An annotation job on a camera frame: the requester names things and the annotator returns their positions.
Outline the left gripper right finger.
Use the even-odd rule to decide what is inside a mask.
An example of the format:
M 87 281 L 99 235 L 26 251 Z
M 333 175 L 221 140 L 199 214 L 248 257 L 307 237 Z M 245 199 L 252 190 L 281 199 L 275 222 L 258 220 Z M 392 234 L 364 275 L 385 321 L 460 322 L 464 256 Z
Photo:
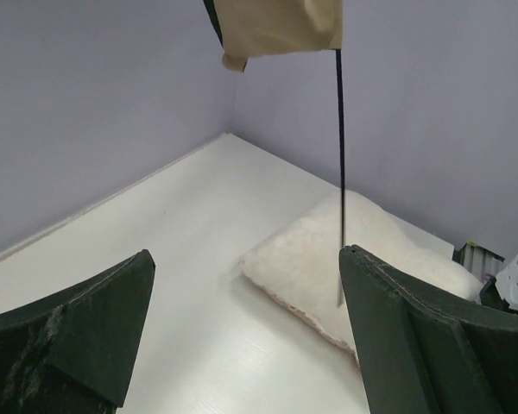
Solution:
M 395 269 L 364 286 L 353 334 L 373 413 L 518 413 L 518 314 Z

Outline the beige pet tent fabric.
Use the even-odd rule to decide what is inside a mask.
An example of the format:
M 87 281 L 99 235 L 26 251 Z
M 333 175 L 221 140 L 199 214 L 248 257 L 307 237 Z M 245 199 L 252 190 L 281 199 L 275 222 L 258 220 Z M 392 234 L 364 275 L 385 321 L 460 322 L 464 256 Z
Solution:
M 233 72 L 262 56 L 342 47 L 341 0 L 212 0 L 204 6 L 224 49 L 222 63 Z

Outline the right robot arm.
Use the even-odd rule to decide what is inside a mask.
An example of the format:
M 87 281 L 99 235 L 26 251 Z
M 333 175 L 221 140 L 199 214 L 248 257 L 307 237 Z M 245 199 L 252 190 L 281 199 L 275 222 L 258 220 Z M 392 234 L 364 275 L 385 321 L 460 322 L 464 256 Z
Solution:
M 496 276 L 491 276 L 480 291 L 484 306 L 518 314 L 518 254 Z

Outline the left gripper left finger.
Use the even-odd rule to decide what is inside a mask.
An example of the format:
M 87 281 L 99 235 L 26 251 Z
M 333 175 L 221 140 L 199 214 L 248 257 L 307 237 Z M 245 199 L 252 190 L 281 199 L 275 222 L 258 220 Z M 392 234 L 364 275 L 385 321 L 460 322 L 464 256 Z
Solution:
M 154 281 L 154 259 L 143 250 L 0 314 L 0 413 L 122 408 Z

